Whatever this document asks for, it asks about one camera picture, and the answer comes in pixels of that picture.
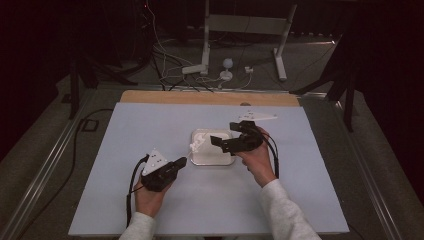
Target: table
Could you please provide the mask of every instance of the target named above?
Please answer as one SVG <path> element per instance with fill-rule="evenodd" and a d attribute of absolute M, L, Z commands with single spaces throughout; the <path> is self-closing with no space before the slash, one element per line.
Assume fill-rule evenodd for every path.
<path fill-rule="evenodd" d="M 239 106 L 242 103 L 255 106 Z M 189 151 L 193 130 L 228 128 L 230 121 L 247 110 L 278 116 L 276 121 L 257 124 L 277 142 L 280 180 L 314 229 L 320 233 L 349 231 L 307 117 L 294 96 L 127 91 L 115 107 L 69 234 L 122 233 L 125 195 L 132 169 L 141 157 L 156 147 L 168 160 L 176 160 Z M 156 234 L 269 234 L 259 191 L 241 161 L 208 167 L 188 162 L 156 217 Z"/>

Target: metal stand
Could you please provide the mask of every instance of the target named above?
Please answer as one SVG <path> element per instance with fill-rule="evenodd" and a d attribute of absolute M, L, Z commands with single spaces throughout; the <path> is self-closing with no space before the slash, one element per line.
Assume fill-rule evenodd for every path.
<path fill-rule="evenodd" d="M 275 63 L 278 71 L 278 78 L 282 81 L 287 79 L 281 54 L 290 31 L 293 16 L 297 5 L 292 5 L 286 19 L 217 15 L 209 13 L 209 0 L 205 0 L 205 29 L 203 41 L 202 63 L 200 65 L 183 68 L 183 73 L 200 72 L 201 75 L 208 75 L 209 67 L 209 31 L 259 33 L 281 35 L 278 48 L 273 50 Z"/>

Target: white plug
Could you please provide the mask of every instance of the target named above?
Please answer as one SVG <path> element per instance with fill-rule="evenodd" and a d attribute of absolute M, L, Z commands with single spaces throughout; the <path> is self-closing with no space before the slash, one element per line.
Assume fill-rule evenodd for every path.
<path fill-rule="evenodd" d="M 253 72 L 253 68 L 246 66 L 244 67 L 244 70 L 246 71 L 246 73 L 252 73 Z"/>

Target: white sleeve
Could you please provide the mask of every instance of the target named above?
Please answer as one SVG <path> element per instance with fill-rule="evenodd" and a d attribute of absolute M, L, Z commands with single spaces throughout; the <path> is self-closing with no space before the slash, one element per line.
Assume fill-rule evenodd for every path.
<path fill-rule="evenodd" d="M 289 199 L 278 179 L 262 188 L 261 204 L 274 239 L 321 239 L 307 222 L 299 206 Z"/>
<path fill-rule="evenodd" d="M 145 214 L 135 212 L 130 225 L 119 238 L 120 240 L 151 240 L 156 221 Z"/>

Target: floor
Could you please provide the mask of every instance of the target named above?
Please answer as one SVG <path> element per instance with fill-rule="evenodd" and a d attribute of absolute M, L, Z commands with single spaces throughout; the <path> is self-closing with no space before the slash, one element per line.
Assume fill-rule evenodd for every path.
<path fill-rule="evenodd" d="M 249 39 L 246 37 L 235 43 L 221 41 L 218 44 L 211 41 L 208 79 L 194 75 L 174 87 L 175 83 L 182 80 L 177 61 L 164 61 L 161 59 L 163 55 L 157 54 L 159 69 L 162 75 L 168 77 L 162 84 L 166 90 L 172 88 L 175 91 L 237 89 L 286 92 L 317 80 L 331 57 L 332 50 L 337 46 L 329 38 L 289 37 L 283 51 L 288 79 L 282 82 L 278 80 L 271 58 L 271 50 L 279 40 L 263 37 L 259 40 L 260 43 L 252 44 L 258 41 L 258 37 L 249 36 Z M 161 45 L 156 47 L 157 51 L 166 50 L 167 54 L 182 58 L 179 61 L 184 62 L 184 65 L 200 63 L 201 39 L 179 43 L 162 36 Z M 224 70 L 222 61 L 225 58 L 233 59 L 234 66 L 230 71 L 235 77 L 225 83 L 214 81 Z M 96 90 L 83 91 L 82 102 L 85 104 L 82 104 L 83 108 L 77 119 L 100 108 L 113 108 L 126 89 L 161 90 L 157 72 L 152 66 L 151 64 L 128 76 L 129 80 L 139 83 L 131 88 L 102 77 L 102 82 Z M 244 72 L 245 66 L 253 67 L 251 76 Z M 325 93 L 329 87 L 331 83 L 315 89 L 314 92 Z M 8 221 L 40 167 L 46 159 L 52 158 L 52 154 L 57 158 L 57 162 L 51 166 L 54 171 L 48 176 L 49 181 L 36 196 L 38 201 L 28 206 L 33 209 L 26 217 L 28 220 L 34 217 L 36 219 L 31 225 L 26 225 L 29 227 L 21 239 L 80 239 L 68 236 L 67 232 L 111 115 L 108 111 L 97 113 L 93 116 L 100 122 L 96 132 L 79 132 L 75 142 L 71 136 L 69 142 L 61 146 L 61 151 L 53 151 L 58 140 L 63 137 L 61 134 L 64 129 L 75 130 L 75 127 L 72 128 L 74 123 L 68 120 L 70 106 L 61 103 L 62 97 L 69 93 L 69 77 L 58 83 L 58 89 L 60 95 L 57 99 L 0 163 L 0 229 L 5 231 Z M 348 133 L 337 117 L 334 117 L 341 114 L 337 110 L 340 109 L 338 103 L 327 102 L 323 96 L 324 94 L 309 94 L 300 99 L 300 104 L 305 108 L 310 120 L 351 232 L 321 234 L 322 239 L 422 239 L 423 207 L 414 195 L 361 94 L 355 93 L 353 133 Z M 76 164 L 70 181 L 41 215 L 36 216 L 61 187 L 72 168 L 74 154 Z M 114 238 L 115 236 L 90 239 Z"/>

